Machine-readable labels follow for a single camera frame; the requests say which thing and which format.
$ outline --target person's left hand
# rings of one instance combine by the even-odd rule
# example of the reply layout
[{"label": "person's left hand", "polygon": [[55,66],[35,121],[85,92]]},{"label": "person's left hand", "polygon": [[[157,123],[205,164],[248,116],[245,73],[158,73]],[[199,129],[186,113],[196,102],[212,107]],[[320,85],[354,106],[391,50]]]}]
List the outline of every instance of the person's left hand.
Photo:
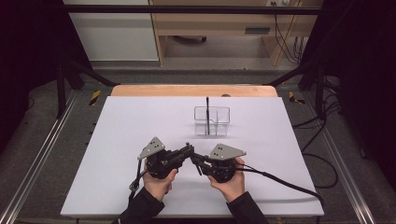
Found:
[{"label": "person's left hand", "polygon": [[177,174],[177,169],[173,169],[169,175],[164,179],[154,178],[149,173],[143,175],[143,182],[145,189],[158,200],[163,201],[163,196],[172,189],[172,181],[174,181]]}]

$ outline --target person's right hand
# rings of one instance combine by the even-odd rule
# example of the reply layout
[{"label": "person's right hand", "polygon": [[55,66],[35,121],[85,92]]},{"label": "person's right hand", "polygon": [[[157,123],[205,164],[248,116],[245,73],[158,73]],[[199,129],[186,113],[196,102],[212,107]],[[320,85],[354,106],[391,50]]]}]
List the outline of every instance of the person's right hand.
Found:
[{"label": "person's right hand", "polygon": [[[245,162],[237,157],[236,162],[239,164],[245,164]],[[236,165],[238,168],[243,168],[243,165]],[[219,183],[213,176],[208,176],[210,184],[213,188],[218,189],[224,196],[227,203],[232,202],[243,193],[245,193],[245,176],[242,171],[235,171],[233,178],[226,183]]]}]

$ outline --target black marker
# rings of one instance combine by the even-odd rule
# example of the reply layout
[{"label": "black marker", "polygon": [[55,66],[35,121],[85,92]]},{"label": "black marker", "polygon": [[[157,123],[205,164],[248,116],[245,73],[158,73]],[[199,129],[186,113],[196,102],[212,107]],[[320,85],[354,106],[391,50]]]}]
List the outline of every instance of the black marker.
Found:
[{"label": "black marker", "polygon": [[206,123],[207,123],[207,134],[210,135],[209,131],[209,97],[206,96]]}]

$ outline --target white tabletop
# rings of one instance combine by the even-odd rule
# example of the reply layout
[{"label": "white tabletop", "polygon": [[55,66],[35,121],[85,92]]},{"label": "white tabletop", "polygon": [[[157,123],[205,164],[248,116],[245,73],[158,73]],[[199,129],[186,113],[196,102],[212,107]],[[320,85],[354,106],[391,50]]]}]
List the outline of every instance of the white tabletop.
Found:
[{"label": "white tabletop", "polygon": [[[201,155],[217,143],[245,150],[247,165],[315,191],[281,98],[211,97],[210,105],[230,107],[227,136],[194,134],[194,108],[205,106],[205,97],[108,97],[61,215],[113,217],[125,210],[137,156],[153,136],[171,150],[190,142]],[[246,173],[246,190],[267,216],[324,214],[315,197],[261,175]],[[231,215],[221,193],[189,159],[163,202],[158,217]]]}]

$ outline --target floor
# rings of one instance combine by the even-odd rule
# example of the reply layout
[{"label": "floor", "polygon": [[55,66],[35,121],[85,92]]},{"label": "floor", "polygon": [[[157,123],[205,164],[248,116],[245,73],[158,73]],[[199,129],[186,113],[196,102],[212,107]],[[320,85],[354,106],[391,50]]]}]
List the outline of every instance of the floor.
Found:
[{"label": "floor", "polygon": [[[199,39],[171,38],[163,66],[155,63],[95,63],[96,71],[121,83],[195,83],[195,84],[262,84],[281,77],[296,65],[283,60],[280,66],[270,65],[259,37],[209,36],[205,43]],[[90,142],[94,125],[100,116],[111,88],[83,76],[82,91],[67,93],[73,105],[67,111],[65,123],[59,124],[56,83],[51,82],[30,93],[31,108],[26,112],[19,129],[0,157],[1,223],[75,223],[61,217],[67,191]],[[299,91],[299,77],[277,87],[283,98],[292,124],[312,119],[314,91]],[[89,105],[94,91],[101,94],[95,105]],[[290,92],[296,101],[290,100]],[[336,98],[329,91],[326,102]],[[321,223],[396,223],[396,193],[374,161],[361,158],[359,144],[342,115],[342,108],[328,111],[325,128],[306,149],[330,161],[340,175],[330,189],[319,189],[325,200],[325,216]],[[318,132],[320,121],[303,129],[295,129],[301,148]],[[52,138],[52,144],[46,138]],[[39,155],[42,161],[36,160]],[[308,170],[316,185],[329,185],[334,173],[329,165],[305,157]],[[13,216],[5,217],[8,209]],[[278,217],[270,217],[279,223]],[[315,223],[316,219],[282,217],[283,223]],[[79,223],[108,223],[109,220],[80,220]],[[153,220],[153,223],[231,223],[230,220]]]}]

